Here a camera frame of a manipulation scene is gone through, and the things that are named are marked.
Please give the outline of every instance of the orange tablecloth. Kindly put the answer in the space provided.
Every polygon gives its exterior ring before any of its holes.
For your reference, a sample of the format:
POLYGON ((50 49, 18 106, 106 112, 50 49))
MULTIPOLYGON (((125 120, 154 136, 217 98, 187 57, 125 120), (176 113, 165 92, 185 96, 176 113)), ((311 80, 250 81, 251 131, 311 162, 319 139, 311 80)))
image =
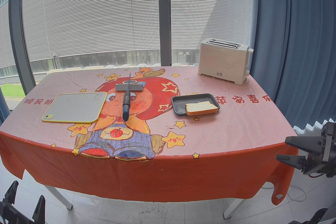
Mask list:
POLYGON ((129 68, 49 74, 0 126, 4 166, 22 178, 26 169, 44 185, 133 201, 197 201, 251 198, 266 182, 272 202, 285 197, 293 168, 277 154, 297 154, 284 143, 289 123, 250 76, 242 85, 197 75, 197 67, 129 68), (145 90, 132 97, 122 122, 128 80, 145 90), (95 124, 41 120, 61 93, 107 91, 95 124), (177 116, 171 97, 211 93, 221 109, 177 116))

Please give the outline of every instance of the knife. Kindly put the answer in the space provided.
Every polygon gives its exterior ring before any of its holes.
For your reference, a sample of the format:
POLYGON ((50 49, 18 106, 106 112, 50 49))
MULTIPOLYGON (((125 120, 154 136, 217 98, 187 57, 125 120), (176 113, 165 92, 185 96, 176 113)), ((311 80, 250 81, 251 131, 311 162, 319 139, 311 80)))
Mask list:
POLYGON ((124 95, 124 101, 123 101, 123 120, 128 121, 129 118, 129 108, 131 107, 131 93, 129 91, 129 83, 131 80, 131 73, 129 73, 128 78, 128 88, 124 95))

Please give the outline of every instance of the black tray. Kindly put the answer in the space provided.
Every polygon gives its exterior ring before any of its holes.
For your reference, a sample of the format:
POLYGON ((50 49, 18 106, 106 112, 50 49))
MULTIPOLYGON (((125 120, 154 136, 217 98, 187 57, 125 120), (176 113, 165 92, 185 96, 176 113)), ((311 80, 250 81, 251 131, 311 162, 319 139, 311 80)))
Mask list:
POLYGON ((199 103, 204 101, 210 101, 210 103, 218 107, 218 110, 220 109, 219 104, 210 93, 174 96, 171 98, 174 112, 180 116, 187 115, 186 104, 199 103))

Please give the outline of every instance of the knife handle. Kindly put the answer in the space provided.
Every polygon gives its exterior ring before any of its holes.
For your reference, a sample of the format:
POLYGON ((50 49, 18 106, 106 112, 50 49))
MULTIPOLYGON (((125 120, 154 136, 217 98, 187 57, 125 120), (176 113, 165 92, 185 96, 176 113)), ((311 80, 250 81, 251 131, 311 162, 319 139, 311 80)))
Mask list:
POLYGON ((123 101, 123 120, 124 121, 128 121, 130 106, 131 106, 131 93, 129 90, 127 90, 125 92, 124 101, 123 101))

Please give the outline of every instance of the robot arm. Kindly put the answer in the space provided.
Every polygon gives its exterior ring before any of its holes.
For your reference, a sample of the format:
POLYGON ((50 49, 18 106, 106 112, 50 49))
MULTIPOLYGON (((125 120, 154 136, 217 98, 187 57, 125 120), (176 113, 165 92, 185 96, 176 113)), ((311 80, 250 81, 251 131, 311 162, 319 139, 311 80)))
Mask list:
POLYGON ((327 122, 321 136, 289 136, 285 143, 308 152, 305 156, 277 155, 282 163, 300 169, 304 175, 313 173, 336 175, 336 123, 327 122))

